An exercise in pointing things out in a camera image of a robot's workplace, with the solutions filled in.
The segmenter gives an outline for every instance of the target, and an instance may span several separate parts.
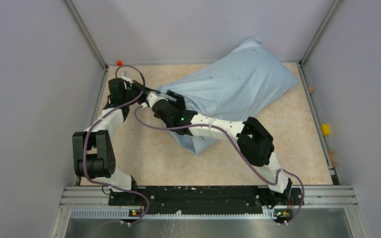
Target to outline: wire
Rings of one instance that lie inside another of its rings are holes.
[[[146,126],[148,128],[151,128],[151,129],[155,129],[155,130],[179,130],[179,129],[185,129],[185,128],[190,128],[190,127],[211,127],[211,128],[214,128],[214,129],[217,129],[219,131],[221,131],[226,137],[227,139],[230,141],[230,143],[232,144],[232,146],[234,147],[234,149],[237,151],[237,153],[240,155],[240,157],[245,161],[245,163],[249,166],[249,168],[262,180],[264,181],[266,184],[269,184],[269,185],[272,185],[272,186],[275,186],[278,184],[278,175],[281,171],[287,173],[288,175],[291,175],[293,177],[295,177],[299,183],[300,183],[300,186],[302,187],[302,198],[301,198],[301,203],[303,203],[304,199],[305,199],[305,187],[302,183],[302,180],[295,174],[293,173],[290,173],[288,172],[287,170],[285,169],[279,169],[277,171],[277,173],[275,174],[275,181],[274,182],[270,182],[268,181],[267,179],[265,179],[254,167],[252,164],[249,163],[249,161],[246,159],[246,157],[243,155],[243,153],[240,151],[239,147],[236,145],[236,143],[234,142],[234,140],[230,137],[230,135],[227,133],[226,130],[224,130],[223,128],[219,127],[219,126],[216,126],[216,125],[209,125],[209,124],[192,124],[192,125],[184,125],[184,126],[175,126],[175,127],[169,127],[169,128],[166,128],[166,127],[156,127],[156,126],[152,126],[152,125],[148,125],[146,124],[145,122],[143,122],[137,115],[137,112],[139,109],[143,108],[143,106],[139,106],[138,108],[135,109],[135,111],[133,112],[133,115],[135,116],[135,119],[141,123],[143,126]],[[294,216],[287,222],[287,225],[289,225],[290,223],[293,222],[294,218],[297,217],[297,215],[299,214],[300,212],[300,209],[302,208],[302,206],[300,205],[298,208],[297,208],[297,211],[296,213],[294,214]]]
[[[175,127],[169,127],[169,128],[166,128],[166,127],[156,127],[156,126],[152,126],[152,125],[148,125],[146,123],[144,123],[141,119],[139,119],[139,117],[137,116],[136,112],[143,108],[143,106],[140,106],[138,108],[135,109],[135,111],[133,112],[133,115],[135,116],[136,120],[141,123],[142,125],[148,127],[148,128],[151,128],[151,129],[155,129],[155,130],[179,130],[179,129],[185,129],[185,128],[190,128],[190,127],[210,127],[209,124],[192,124],[192,125],[183,125],[183,126],[175,126]],[[234,147],[234,149],[237,151],[237,153],[240,155],[240,157],[245,161],[245,163],[249,166],[249,168],[262,180],[264,181],[266,184],[269,184],[271,186],[275,186],[278,184],[278,172],[275,174],[275,181],[274,182],[270,182],[268,181],[266,178],[264,178],[251,164],[250,162],[246,159],[246,157],[243,155],[243,153],[240,151],[239,147],[235,144],[234,140],[230,137],[230,135],[227,133],[226,130],[224,130],[223,128],[221,127],[218,127],[216,125],[211,125],[211,128],[214,128],[214,129],[217,129],[219,131],[221,131],[222,133],[224,133],[224,135],[227,137],[227,139],[231,142],[232,146]]]
[[[143,74],[141,73],[141,71],[140,71],[139,69],[137,69],[136,67],[131,66],[131,65],[126,65],[126,64],[125,64],[125,65],[122,65],[122,66],[119,66],[119,67],[116,69],[116,73],[118,72],[118,70],[119,70],[120,68],[123,68],[123,67],[129,67],[129,68],[133,68],[133,69],[135,69],[135,70],[139,73],[139,75],[141,76],[143,87],[141,88],[141,92],[138,94],[137,97],[135,97],[134,99],[132,99],[131,101],[129,101],[129,102],[127,102],[127,103],[124,103],[124,104],[122,104],[122,105],[120,105],[120,106],[117,106],[117,107],[113,108],[113,109],[110,110],[107,114],[105,114],[105,115],[102,116],[103,119],[106,118],[106,117],[108,117],[112,112],[116,111],[117,109],[121,109],[121,108],[123,108],[123,107],[125,107],[125,106],[127,106],[127,105],[130,105],[130,104],[134,103],[134,102],[135,102],[136,100],[138,100],[138,98],[143,94],[143,89],[145,88],[145,78],[144,78],[144,75],[143,75]],[[90,129],[87,131],[87,134],[86,134],[86,136],[85,136],[85,140],[84,140],[84,151],[83,151],[83,155],[82,155],[82,159],[83,159],[83,169],[84,169],[84,177],[85,177],[90,183],[98,184],[98,185],[101,185],[101,186],[112,187],[112,188],[114,188],[114,189],[117,189],[117,190],[120,190],[120,191],[123,191],[123,192],[128,192],[128,193],[136,194],[136,195],[139,195],[139,196],[141,196],[142,198],[144,198],[144,200],[145,200],[146,203],[147,203],[147,206],[146,206],[144,212],[141,214],[141,216],[140,216],[136,221],[134,221],[134,222],[128,224],[128,225],[131,225],[131,226],[132,226],[132,225],[136,224],[137,222],[139,222],[139,221],[145,216],[145,214],[148,212],[148,209],[149,209],[149,207],[150,207],[150,202],[149,202],[148,198],[147,198],[144,194],[142,194],[142,193],[140,193],[140,192],[136,192],[136,191],[132,191],[132,190],[123,189],[123,188],[120,188],[120,187],[118,187],[118,186],[116,186],[116,185],[114,185],[114,184],[109,184],[109,183],[105,183],[105,182],[94,181],[94,180],[91,180],[90,177],[88,176],[88,171],[87,171],[87,166],[86,166],[86,165],[87,165],[87,146],[88,146],[88,139],[90,138],[90,134],[91,134],[91,132],[93,131],[93,129],[94,129],[94,128],[96,127],[96,125],[98,125],[101,121],[102,121],[101,119],[98,119],[97,121],[95,121],[95,122],[91,125]],[[94,229],[91,233],[95,232],[97,229],[99,229],[99,228],[102,227],[102,226],[103,226],[103,225],[98,226],[98,227],[97,227],[96,229]]]
[[[110,196],[110,193],[106,193],[106,192],[104,191],[104,186],[101,186],[101,191],[102,191],[105,195],[109,195],[109,196]]]

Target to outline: pillow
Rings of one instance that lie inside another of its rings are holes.
[[[298,84],[295,76],[254,38],[210,66],[158,90],[183,95],[186,109],[223,120],[246,120]],[[215,139],[202,136],[172,136],[195,154]]]

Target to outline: black mounting plate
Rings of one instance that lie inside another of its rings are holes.
[[[268,204],[271,194],[268,186],[146,186],[138,187],[138,191],[150,201],[147,214],[175,214],[179,210],[192,215],[261,214],[263,205],[274,205]],[[139,206],[143,200],[129,193],[110,194],[110,206]],[[293,205],[300,204],[300,194],[300,188],[291,189]]]

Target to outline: gray wall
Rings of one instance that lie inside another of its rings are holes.
[[[101,77],[61,0],[0,0],[0,238],[50,235]]]
[[[333,0],[74,0],[103,58],[216,61],[249,36],[299,60]]]
[[[381,1],[345,1],[307,63],[343,180],[381,237]]]

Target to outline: beige mat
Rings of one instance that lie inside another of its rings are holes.
[[[138,66],[147,86],[173,82],[198,71],[206,64]],[[295,63],[285,63],[300,81]],[[116,67],[109,70],[114,78]],[[139,75],[128,69],[132,79]],[[100,113],[109,89],[103,93]],[[133,117],[137,104],[130,107],[126,121],[112,136],[118,169],[132,175],[138,185],[261,185],[264,184],[239,157],[228,141],[218,141],[196,156],[182,148],[166,131],[141,126]],[[149,109],[139,117],[154,126],[164,126]],[[297,174],[304,184],[332,184],[319,137],[303,87],[300,84],[264,108],[256,118],[274,137],[275,152],[281,166]],[[90,185],[82,179],[81,185]]]

